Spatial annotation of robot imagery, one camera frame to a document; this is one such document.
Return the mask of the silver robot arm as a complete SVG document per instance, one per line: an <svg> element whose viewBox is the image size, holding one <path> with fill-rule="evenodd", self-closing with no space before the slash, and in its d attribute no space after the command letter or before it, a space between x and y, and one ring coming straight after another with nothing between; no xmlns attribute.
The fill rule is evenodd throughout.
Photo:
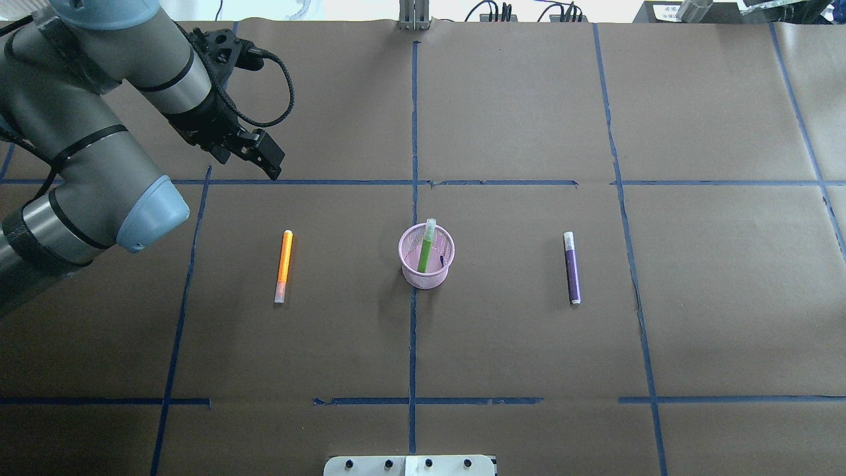
<svg viewBox="0 0 846 476"><path fill-rule="evenodd" d="M277 180L284 151L239 111L235 69L281 59L230 29L185 30L157 1L48 1L2 29L2 140L49 168L33 198L2 220L2 314L119 246L138 253L190 216L181 193L104 97L139 91L188 145Z"/></svg>

